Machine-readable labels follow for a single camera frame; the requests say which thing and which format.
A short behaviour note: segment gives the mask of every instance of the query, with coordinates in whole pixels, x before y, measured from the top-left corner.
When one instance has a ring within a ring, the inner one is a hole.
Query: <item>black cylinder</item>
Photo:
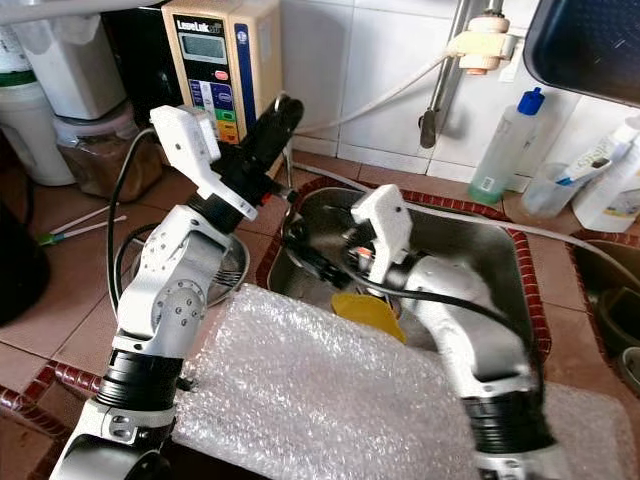
[[[181,370],[181,359],[114,350],[97,400],[124,410],[167,410]]]
[[[546,448],[555,443],[536,392],[492,398],[464,398],[478,452],[500,455]]]
[[[188,205],[221,233],[233,232],[244,218],[242,213],[215,194],[206,200],[199,195],[193,195]]]
[[[32,306],[49,282],[49,262],[42,248],[0,202],[0,324]]]

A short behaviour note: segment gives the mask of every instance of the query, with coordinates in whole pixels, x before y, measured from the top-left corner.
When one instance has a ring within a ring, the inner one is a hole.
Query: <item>blue bottle cap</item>
[[[538,113],[543,102],[544,95],[540,93],[540,87],[536,87],[532,91],[524,92],[518,104],[518,111],[523,115],[533,116]]]

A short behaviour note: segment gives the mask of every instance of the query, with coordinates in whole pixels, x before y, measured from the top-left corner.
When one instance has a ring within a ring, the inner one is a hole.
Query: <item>stainless steel sink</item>
[[[640,248],[614,243],[604,240],[589,240],[589,243],[608,253],[632,274],[640,278]],[[607,298],[613,298],[612,292],[619,291],[626,287],[630,290],[637,290],[636,286],[627,277],[622,275],[610,263],[599,256],[583,249],[574,250],[576,266],[582,278],[582,283],[591,304],[591,311],[595,321],[592,326],[597,336],[602,340],[602,353],[609,358],[615,358],[622,353],[624,348],[637,346],[637,333],[630,333],[635,339],[629,341],[621,336],[621,331],[627,333],[607,307]],[[623,316],[630,321],[637,319],[637,311],[631,316],[625,313]]]
[[[349,210],[361,192],[344,188],[323,188],[305,197],[298,213],[309,230],[309,244],[336,264],[344,244],[341,234],[353,225]],[[529,314],[524,297],[516,251],[511,236],[498,227],[477,225],[458,220],[411,212],[414,249],[447,258],[475,270],[489,285],[493,302],[514,327],[528,332]],[[280,249],[267,278],[270,290],[331,310],[335,288],[297,267]],[[354,290],[351,285],[347,290]],[[400,325],[408,344],[429,348],[431,342],[424,328],[410,316],[403,315]]]

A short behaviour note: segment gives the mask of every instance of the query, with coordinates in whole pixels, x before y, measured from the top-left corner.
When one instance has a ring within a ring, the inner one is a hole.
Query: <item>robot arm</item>
[[[282,192],[266,172],[302,112],[298,100],[281,96],[240,145],[222,154],[198,112],[151,112],[170,163],[198,194],[174,207],[145,242],[140,270],[120,299],[100,391],[85,403],[52,479],[171,478],[159,451],[176,421],[176,383],[206,313],[209,285],[229,234],[244,217],[255,218],[266,196]]]
[[[446,295],[480,307],[472,311],[459,305],[402,299],[403,308],[432,334],[462,400],[476,443],[480,477],[570,478],[562,449],[546,424],[522,337],[506,322],[480,313],[484,308],[496,314],[491,317],[501,316],[479,275],[436,257],[408,254],[411,218],[393,185],[361,199],[352,216],[374,237],[370,279],[375,275],[376,283],[393,284],[395,290]]]

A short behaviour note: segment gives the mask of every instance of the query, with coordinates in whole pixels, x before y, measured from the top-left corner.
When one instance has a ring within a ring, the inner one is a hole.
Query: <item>white tile wall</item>
[[[579,95],[540,85],[529,75],[524,64],[520,64],[513,83],[500,83],[497,74],[463,77],[433,158],[477,166],[505,108],[517,105],[522,93],[535,86],[541,86],[546,96],[538,113],[541,130],[518,169],[519,173],[533,173],[573,112]]]
[[[457,0],[355,0],[358,8],[452,18]]]
[[[574,114],[549,151],[546,161],[571,163],[576,156],[586,152],[624,122],[625,118],[634,115],[640,115],[640,109],[593,97],[582,97]]]
[[[327,123],[340,116],[352,18],[350,6],[283,0],[284,84],[289,94],[304,102],[301,127]],[[321,130],[310,136],[337,141],[338,129]]]
[[[338,145],[338,157],[353,162],[366,163],[376,167],[392,168],[409,173],[427,173],[429,160],[426,158],[412,157],[400,153],[385,152],[371,148],[355,147],[347,143]]]
[[[379,98],[430,63],[445,45],[449,28],[449,20],[357,8],[343,115]],[[427,76],[397,99],[345,124],[340,142],[418,156],[418,118],[428,104],[436,77]]]
[[[282,1],[285,86],[305,103],[302,126],[327,123],[357,110],[435,58],[445,45],[457,3]],[[538,0],[504,2],[512,33],[526,34],[537,4]],[[538,84],[522,63],[511,83],[501,83],[495,72],[463,77],[450,109],[441,113],[446,121],[435,149],[425,150],[419,146],[417,119],[429,103],[436,78],[434,72],[389,104],[339,128],[298,136],[295,144],[371,165],[469,181],[504,109]],[[517,169],[513,187],[518,190],[526,186],[567,120],[571,118],[571,128],[565,129],[550,157],[596,140],[593,137],[602,136],[624,116],[620,107],[608,102],[580,100],[579,95],[549,87],[543,91],[547,100],[539,114],[541,130]],[[610,113],[599,115],[601,111]],[[575,135],[577,131],[587,133]]]

